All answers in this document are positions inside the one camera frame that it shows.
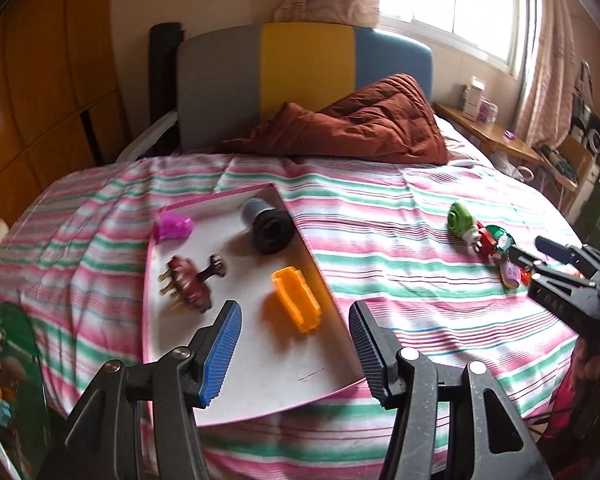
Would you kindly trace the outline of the purple box on table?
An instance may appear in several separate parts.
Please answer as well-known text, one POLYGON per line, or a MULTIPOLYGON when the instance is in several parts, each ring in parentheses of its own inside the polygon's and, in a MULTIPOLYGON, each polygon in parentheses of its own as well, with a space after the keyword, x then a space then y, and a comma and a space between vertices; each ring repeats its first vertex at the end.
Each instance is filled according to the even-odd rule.
POLYGON ((489 101, 488 99, 482 98, 478 109, 477 120, 484 124, 492 125, 498 117, 498 106, 489 101))

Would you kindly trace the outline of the rust brown quilt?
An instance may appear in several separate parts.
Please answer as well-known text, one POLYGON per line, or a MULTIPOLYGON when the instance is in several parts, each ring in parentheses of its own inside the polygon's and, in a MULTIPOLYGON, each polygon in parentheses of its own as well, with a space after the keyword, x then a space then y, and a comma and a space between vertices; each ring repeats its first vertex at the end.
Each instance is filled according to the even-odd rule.
POLYGON ((424 90, 407 74, 375 81, 322 110, 286 102, 223 153, 340 157, 390 164, 445 165, 449 152, 424 90))

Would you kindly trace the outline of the grey yellow blue headboard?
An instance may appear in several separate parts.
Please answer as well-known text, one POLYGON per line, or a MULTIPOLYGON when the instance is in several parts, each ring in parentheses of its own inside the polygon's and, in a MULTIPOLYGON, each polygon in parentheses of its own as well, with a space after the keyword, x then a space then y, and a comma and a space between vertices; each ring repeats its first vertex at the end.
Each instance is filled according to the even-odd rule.
POLYGON ((273 117, 286 102, 321 110, 379 79, 432 90, 432 52, 414 39, 327 23, 264 23, 185 40, 176 63, 184 152, 204 151, 273 117))

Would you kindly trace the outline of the magenta plastic cup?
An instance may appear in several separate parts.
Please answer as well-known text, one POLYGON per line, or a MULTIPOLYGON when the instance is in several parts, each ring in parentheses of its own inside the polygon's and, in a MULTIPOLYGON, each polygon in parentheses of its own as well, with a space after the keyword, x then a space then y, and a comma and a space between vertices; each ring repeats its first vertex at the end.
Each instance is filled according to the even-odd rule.
POLYGON ((152 237, 157 244, 170 240, 187 240, 193 230, 193 220, 184 214, 176 214, 166 208, 161 208, 154 214, 152 237))

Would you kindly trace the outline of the green white plug timer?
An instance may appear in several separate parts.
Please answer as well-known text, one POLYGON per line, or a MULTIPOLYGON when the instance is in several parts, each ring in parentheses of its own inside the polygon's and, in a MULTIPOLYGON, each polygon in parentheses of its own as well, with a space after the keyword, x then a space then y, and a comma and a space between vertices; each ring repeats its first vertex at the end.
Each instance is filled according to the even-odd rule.
POLYGON ((446 222, 448 222, 449 231, 468 245, 475 244, 480 237, 475 218, 460 202, 452 203, 446 222))

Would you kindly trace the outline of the green plastic spool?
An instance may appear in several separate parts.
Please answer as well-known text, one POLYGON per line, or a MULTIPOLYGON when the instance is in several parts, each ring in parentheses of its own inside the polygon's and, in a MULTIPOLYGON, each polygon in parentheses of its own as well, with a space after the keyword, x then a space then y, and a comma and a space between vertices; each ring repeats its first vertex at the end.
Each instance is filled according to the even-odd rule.
POLYGON ((500 254, 505 254, 509 250, 510 246, 516 244, 513 235, 507 232, 506 229, 502 228, 501 226, 488 224, 486 226, 486 230, 493 237, 495 250, 500 254))

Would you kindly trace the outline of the window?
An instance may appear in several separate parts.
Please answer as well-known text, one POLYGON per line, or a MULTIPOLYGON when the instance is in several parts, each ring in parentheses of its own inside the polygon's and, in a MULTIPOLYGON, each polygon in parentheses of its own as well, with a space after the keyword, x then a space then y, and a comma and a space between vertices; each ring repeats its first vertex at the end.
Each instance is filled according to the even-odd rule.
POLYGON ((515 51, 518 2, 380 0, 380 22, 508 65, 515 51))

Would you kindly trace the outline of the black grey cylinder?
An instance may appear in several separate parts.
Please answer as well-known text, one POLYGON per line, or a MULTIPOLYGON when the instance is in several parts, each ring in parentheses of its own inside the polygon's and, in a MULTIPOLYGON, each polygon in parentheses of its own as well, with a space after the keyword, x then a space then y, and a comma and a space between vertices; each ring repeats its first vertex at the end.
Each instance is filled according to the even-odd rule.
POLYGON ((240 215, 250 229, 253 247, 262 255, 282 252, 294 238, 296 228, 289 212, 274 207, 262 197, 246 200, 240 215))

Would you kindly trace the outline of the white box on table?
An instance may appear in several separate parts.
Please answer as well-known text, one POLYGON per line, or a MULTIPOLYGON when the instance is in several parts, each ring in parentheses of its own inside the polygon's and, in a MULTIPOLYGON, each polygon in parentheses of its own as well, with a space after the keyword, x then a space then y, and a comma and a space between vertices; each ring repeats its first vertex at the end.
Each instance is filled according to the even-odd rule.
POLYGON ((463 93, 462 111, 464 117, 469 120, 475 120, 478 117, 484 90, 486 90, 484 81, 476 76, 472 76, 470 83, 465 87, 463 93))

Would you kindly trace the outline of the red plastic toy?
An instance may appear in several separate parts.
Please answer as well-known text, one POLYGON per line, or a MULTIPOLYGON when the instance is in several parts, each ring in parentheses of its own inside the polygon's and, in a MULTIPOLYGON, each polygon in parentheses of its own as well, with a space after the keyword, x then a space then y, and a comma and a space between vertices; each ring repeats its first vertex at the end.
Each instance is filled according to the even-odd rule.
POLYGON ((475 242, 475 251, 478 255, 485 259, 498 258, 498 233, 501 232, 499 226, 494 224, 482 224, 480 221, 476 223, 478 228, 478 238, 475 242))

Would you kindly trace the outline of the orange plastic box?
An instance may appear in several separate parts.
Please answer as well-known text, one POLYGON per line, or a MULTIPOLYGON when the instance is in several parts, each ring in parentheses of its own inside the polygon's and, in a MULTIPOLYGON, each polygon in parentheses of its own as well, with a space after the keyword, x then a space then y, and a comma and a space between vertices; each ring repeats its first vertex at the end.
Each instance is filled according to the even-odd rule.
POLYGON ((322 309, 302 272, 286 266, 275 271, 271 278, 275 295, 296 329, 302 334, 316 330, 322 322, 322 309))

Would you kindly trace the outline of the wooden bedside table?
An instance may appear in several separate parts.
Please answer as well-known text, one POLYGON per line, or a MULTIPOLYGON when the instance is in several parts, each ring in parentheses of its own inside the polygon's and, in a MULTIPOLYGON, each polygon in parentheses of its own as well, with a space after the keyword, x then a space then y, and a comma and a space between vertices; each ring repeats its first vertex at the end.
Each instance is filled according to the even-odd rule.
POLYGON ((481 149, 486 154, 503 152, 525 162, 530 162, 530 164, 535 166, 542 164, 542 158, 535 150, 532 150, 528 144, 517 138, 509 139, 506 136, 506 130, 499 125, 473 122, 463 116, 462 111, 458 108, 438 102, 433 102, 432 108, 439 117, 452 122, 454 126, 460 127, 460 130, 464 131, 464 133, 476 138, 480 142, 481 149))

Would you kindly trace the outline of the white pillow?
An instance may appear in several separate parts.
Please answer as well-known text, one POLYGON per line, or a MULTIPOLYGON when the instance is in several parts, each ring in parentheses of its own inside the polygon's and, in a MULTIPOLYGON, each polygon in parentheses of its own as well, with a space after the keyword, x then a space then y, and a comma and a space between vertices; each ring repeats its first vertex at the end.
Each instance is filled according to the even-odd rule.
POLYGON ((455 167, 481 166, 493 169, 490 159, 465 138, 447 120, 434 115, 449 155, 449 165, 455 167))

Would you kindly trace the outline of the purple heart-shaped box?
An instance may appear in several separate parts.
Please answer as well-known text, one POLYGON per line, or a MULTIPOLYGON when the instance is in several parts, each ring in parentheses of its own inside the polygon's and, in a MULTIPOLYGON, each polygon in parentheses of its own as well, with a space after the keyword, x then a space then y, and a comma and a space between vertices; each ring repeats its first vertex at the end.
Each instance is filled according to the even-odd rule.
POLYGON ((518 266, 512 263, 508 255, 504 255, 500 262, 500 275, 505 288, 515 290, 521 284, 521 273, 518 266))

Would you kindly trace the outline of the white pink-edged tray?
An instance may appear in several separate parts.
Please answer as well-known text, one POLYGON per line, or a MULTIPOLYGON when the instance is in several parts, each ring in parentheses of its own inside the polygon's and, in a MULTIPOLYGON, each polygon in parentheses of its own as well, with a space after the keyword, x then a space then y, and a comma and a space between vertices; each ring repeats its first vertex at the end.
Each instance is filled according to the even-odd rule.
POLYGON ((277 255, 264 256, 253 247, 242 221, 242 206, 261 197, 274 207, 287 206, 274 184, 238 188, 180 200, 163 207, 193 221, 186 240, 149 242, 143 298, 143 359, 158 360, 188 344, 198 328, 210 325, 227 300, 242 307, 242 331, 221 391, 195 413, 198 426, 211 427, 272 415, 322 400, 357 384, 363 372, 348 324, 323 280, 311 249, 301 234, 277 255), (192 259, 197 268, 217 254, 227 264, 225 278, 210 278, 213 307, 206 313, 174 311, 173 297, 163 294, 160 274, 174 256, 192 259), (294 266, 322 309, 320 326, 302 334, 275 296, 271 275, 294 266))

